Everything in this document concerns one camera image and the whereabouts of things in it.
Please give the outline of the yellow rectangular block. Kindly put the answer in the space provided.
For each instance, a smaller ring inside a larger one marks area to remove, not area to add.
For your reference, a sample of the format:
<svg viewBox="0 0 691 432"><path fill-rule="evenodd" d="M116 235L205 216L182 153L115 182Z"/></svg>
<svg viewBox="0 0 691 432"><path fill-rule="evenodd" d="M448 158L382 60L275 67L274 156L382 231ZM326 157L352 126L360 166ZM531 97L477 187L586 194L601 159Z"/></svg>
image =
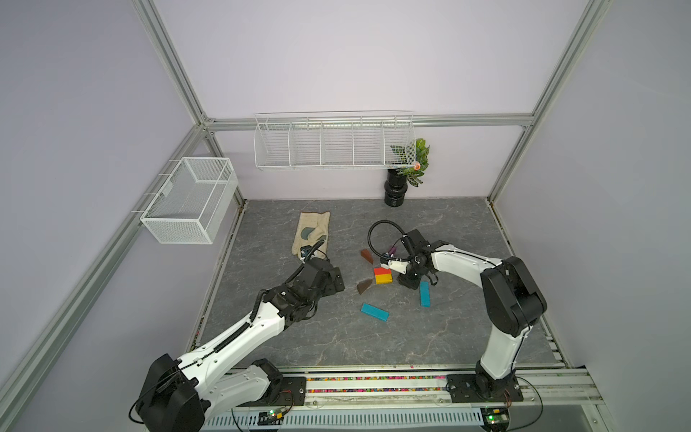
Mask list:
<svg viewBox="0 0 691 432"><path fill-rule="evenodd" d="M386 274L376 274L375 277L376 284L392 284L393 277L391 273Z"/></svg>

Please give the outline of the reddish brown triangle block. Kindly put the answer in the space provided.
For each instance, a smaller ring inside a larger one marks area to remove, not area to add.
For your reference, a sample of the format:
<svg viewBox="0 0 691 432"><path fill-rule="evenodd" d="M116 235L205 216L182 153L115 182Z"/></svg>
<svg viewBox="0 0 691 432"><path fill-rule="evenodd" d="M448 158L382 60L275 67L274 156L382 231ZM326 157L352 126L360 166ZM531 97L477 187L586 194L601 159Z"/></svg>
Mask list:
<svg viewBox="0 0 691 432"><path fill-rule="evenodd" d="M371 265L374 264L374 257L372 256L372 253L368 249L362 249L360 251L360 255L362 258L364 258L368 263Z"/></svg>

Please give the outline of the dark brown triangle block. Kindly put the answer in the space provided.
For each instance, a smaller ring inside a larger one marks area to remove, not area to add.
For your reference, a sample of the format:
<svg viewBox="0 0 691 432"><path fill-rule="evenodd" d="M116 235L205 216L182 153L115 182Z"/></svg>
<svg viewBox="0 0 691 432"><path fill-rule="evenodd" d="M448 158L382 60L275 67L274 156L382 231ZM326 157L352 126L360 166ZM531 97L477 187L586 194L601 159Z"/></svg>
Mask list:
<svg viewBox="0 0 691 432"><path fill-rule="evenodd" d="M363 295L373 284L374 280L365 279L357 284L356 290L360 295Z"/></svg>

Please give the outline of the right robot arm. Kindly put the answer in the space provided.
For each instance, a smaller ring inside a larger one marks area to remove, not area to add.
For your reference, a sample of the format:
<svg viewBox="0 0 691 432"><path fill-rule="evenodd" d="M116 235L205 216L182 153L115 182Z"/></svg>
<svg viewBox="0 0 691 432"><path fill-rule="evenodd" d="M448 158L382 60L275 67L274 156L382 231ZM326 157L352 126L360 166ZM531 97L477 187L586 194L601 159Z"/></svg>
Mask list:
<svg viewBox="0 0 691 432"><path fill-rule="evenodd" d="M527 265L518 257L484 257L439 240L427 241L418 230L401 237L408 255L385 254L383 267L398 274L399 284L419 288L422 279L434 283L446 273L482 290L491 333L476 364L473 390L484 400L509 392L516 385L516 359L534 324L548 305Z"/></svg>

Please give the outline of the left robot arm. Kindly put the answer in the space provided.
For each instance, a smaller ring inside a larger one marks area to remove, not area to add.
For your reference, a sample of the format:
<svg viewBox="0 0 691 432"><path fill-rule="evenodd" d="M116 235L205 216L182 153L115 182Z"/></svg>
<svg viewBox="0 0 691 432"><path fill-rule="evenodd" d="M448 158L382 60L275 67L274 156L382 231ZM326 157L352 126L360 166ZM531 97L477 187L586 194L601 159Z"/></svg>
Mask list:
<svg viewBox="0 0 691 432"><path fill-rule="evenodd" d="M284 375L267 359L232 368L291 325L311 319L322 298L341 293L341 271L310 257L285 282L257 293L251 311L208 343L178 358L164 354L149 367L130 421L149 431L199 431L208 419L241 405L295 405Z"/></svg>

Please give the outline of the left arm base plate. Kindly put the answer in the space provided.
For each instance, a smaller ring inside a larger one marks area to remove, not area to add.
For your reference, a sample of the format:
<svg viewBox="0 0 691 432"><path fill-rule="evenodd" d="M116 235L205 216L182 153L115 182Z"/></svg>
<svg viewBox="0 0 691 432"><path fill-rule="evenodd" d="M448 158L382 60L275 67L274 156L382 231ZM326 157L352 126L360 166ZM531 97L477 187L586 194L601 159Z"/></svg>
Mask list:
<svg viewBox="0 0 691 432"><path fill-rule="evenodd" d="M307 396L307 380L302 376L284 377L271 383L265 395L257 401L242 404L242 407L303 406Z"/></svg>

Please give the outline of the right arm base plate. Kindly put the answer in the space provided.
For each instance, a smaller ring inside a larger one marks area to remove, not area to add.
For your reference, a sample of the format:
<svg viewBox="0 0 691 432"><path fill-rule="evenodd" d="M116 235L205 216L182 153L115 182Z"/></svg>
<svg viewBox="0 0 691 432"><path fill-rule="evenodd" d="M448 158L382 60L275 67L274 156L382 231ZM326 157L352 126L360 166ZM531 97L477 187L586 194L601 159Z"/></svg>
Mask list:
<svg viewBox="0 0 691 432"><path fill-rule="evenodd" d="M446 376L444 389L449 393L453 403L509 403L524 400L514 374L499 380L485 374L449 374Z"/></svg>

